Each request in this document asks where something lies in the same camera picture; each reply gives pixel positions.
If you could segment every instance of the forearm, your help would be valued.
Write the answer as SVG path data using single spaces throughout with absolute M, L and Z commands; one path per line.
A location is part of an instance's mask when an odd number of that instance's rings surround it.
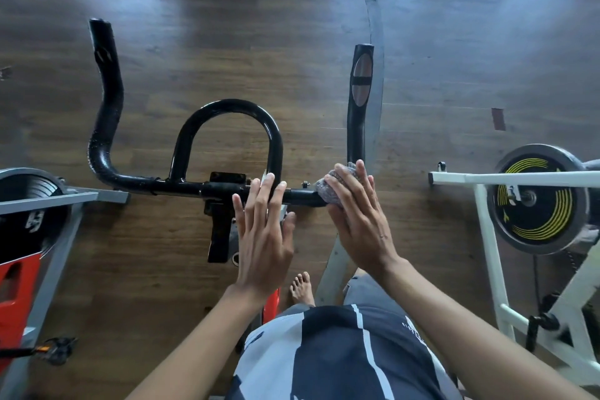
M 127 400 L 198 400 L 208 394 L 239 337 L 260 311 L 260 299 L 234 288 Z
M 477 399 L 593 399 L 441 292 L 406 260 L 390 262 L 376 276 Z

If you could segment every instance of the black and white shirt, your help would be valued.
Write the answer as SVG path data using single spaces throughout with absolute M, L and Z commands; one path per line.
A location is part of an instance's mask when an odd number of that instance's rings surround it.
M 253 331 L 227 400 L 462 400 L 407 316 L 321 306 Z

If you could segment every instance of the hand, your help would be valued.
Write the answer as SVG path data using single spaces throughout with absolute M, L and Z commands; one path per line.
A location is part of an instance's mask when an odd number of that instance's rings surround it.
M 232 197 L 239 234 L 239 270 L 234 287 L 261 303 L 283 283 L 294 254 L 296 214 L 286 216 L 282 232 L 279 214 L 287 184 L 281 182 L 269 200 L 274 179 L 269 173 L 262 184 L 257 178 L 252 181 L 245 209 L 239 195 Z
M 342 210 L 335 204 L 327 205 L 340 235 L 341 245 L 356 266 L 373 276 L 379 275 L 399 256 L 394 248 L 388 220 L 375 193 L 373 176 L 367 176 L 362 160 L 356 162 L 358 180 L 339 163 L 335 165 L 335 172 L 348 185 L 345 187 L 335 177 L 325 176 L 325 181 L 334 189 L 343 206 Z

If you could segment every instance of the person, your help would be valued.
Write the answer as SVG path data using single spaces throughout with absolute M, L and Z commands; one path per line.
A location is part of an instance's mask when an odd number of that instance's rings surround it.
M 325 400 L 461 398 L 414 322 L 477 400 L 591 400 L 580 387 L 437 289 L 396 251 L 372 176 L 342 165 L 325 180 L 342 208 L 328 205 L 340 240 L 361 269 L 344 305 L 314 306 L 310 276 L 295 277 L 296 305 L 246 339 L 226 399 Z M 251 183 L 245 208 L 233 196 L 239 273 L 191 334 L 128 400 L 198 400 L 267 297 L 284 281 L 293 256 L 296 217 L 283 225 L 286 183 Z

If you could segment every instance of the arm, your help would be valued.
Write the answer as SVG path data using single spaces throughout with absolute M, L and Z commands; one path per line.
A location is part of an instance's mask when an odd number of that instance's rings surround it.
M 481 400 L 592 400 L 550 366 L 462 307 L 398 256 L 374 189 L 372 176 L 357 162 L 359 180 L 336 165 L 348 188 L 326 177 L 343 211 L 327 208 L 342 245 L 411 319 L 450 363 L 470 393 Z
M 268 174 L 262 186 L 259 179 L 252 181 L 245 209 L 239 196 L 233 196 L 239 233 L 236 283 L 127 400 L 204 398 L 250 321 L 283 282 L 293 256 L 295 214 L 287 215 L 281 231 L 279 211 L 286 183 L 277 186 L 269 201 L 273 180 Z

